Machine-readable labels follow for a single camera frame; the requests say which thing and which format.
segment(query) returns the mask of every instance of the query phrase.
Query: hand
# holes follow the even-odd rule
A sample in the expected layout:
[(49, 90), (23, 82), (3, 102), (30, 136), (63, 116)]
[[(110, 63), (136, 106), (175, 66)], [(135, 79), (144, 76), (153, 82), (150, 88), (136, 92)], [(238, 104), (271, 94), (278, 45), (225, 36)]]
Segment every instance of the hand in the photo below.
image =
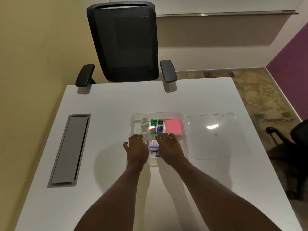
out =
[(167, 164), (175, 167), (187, 160), (174, 134), (163, 133), (155, 138), (159, 144), (160, 156)]
[(127, 165), (143, 168), (149, 157), (149, 149), (142, 141), (143, 135), (134, 134), (129, 137), (128, 142), (123, 143), (123, 147), (127, 152)]

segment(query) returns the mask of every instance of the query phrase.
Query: table top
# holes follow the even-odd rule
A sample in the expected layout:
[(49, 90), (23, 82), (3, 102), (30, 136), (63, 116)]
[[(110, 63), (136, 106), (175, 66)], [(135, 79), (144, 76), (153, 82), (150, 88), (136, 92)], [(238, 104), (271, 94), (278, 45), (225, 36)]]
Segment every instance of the table top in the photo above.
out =
[[(166, 93), (162, 81), (93, 84), (89, 94), (67, 86), (37, 167), (16, 231), (73, 230), (84, 212), (126, 167), (122, 144), (133, 113), (181, 112), (189, 160), (251, 202), (281, 230), (302, 230), (231, 78), (187, 79)], [(242, 157), (197, 160), (187, 117), (233, 113), (250, 152)], [(71, 114), (91, 114), (77, 185), (47, 188)], [(186, 186), (162, 160), (144, 166), (137, 188), (134, 230), (207, 230)]]

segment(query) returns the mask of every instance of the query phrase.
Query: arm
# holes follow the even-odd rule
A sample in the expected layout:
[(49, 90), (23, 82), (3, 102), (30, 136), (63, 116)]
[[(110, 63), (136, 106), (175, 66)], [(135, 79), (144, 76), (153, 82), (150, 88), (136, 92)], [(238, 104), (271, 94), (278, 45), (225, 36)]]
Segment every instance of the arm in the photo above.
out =
[(123, 144), (127, 167), (120, 178), (83, 215), (74, 231), (131, 231), (134, 225), (136, 192), (140, 172), (148, 159), (142, 135)]
[(174, 134), (156, 136), (160, 155), (180, 175), (210, 231), (280, 229), (260, 210), (194, 167)]

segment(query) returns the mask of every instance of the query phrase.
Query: forearm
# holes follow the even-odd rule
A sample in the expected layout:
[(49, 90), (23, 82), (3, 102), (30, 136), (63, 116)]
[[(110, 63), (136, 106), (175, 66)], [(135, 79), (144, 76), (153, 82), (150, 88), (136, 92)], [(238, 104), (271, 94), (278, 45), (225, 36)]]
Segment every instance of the forearm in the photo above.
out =
[(83, 215), (75, 231), (133, 230), (140, 166), (127, 166), (121, 177)]
[(279, 230), (255, 206), (194, 167), (188, 160), (174, 169), (186, 184), (210, 231)]

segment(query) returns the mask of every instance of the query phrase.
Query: black chair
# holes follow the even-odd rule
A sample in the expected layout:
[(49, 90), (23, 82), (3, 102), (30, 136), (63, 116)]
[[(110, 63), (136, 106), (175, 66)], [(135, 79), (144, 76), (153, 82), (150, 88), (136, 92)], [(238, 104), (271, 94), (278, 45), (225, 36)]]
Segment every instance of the black chair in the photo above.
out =
[[(124, 1), (91, 5), (87, 17), (95, 49), (107, 80), (131, 82), (159, 77), (155, 6), (150, 2)], [(160, 61), (166, 83), (177, 81), (170, 60)], [(85, 65), (76, 86), (86, 87), (94, 65)]]
[(291, 138), (295, 143), (288, 140), (279, 130), (273, 127), (266, 128), (268, 134), (276, 133), (288, 148), (290, 157), (270, 156), (270, 159), (280, 160), (298, 170), (297, 192), (292, 195), (295, 199), (303, 200), (304, 185), (308, 176), (308, 119), (298, 124), (291, 132)]

